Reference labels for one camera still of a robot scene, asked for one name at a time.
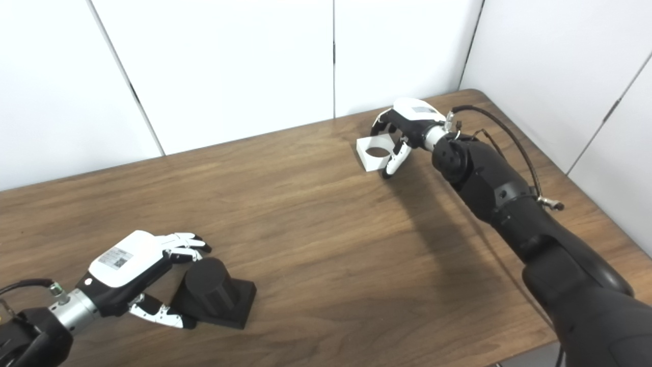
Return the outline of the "white and black left hand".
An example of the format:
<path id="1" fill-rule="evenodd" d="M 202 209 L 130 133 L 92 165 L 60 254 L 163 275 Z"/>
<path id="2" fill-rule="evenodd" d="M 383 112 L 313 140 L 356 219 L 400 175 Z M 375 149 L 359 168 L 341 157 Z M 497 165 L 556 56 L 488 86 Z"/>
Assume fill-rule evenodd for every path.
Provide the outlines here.
<path id="1" fill-rule="evenodd" d="M 91 302 L 91 313 L 101 318 L 129 312 L 152 323 L 193 330 L 194 319 L 145 291 L 173 265 L 199 261 L 202 253 L 211 251 L 194 233 L 153 235 L 135 230 L 95 258 L 75 288 Z"/>

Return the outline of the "white and black right hand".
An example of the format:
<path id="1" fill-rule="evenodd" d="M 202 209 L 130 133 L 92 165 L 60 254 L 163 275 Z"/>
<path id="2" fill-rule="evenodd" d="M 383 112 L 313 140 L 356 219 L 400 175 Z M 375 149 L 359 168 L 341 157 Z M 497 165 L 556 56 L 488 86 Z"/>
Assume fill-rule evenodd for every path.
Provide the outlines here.
<path id="1" fill-rule="evenodd" d="M 381 132 L 401 133 L 382 171 L 382 177 L 389 179 L 414 149 L 432 153 L 434 146 L 450 132 L 450 125 L 447 118 L 427 102 L 402 97 L 395 100 L 393 107 L 379 113 L 373 122 L 370 135 L 377 136 Z"/>

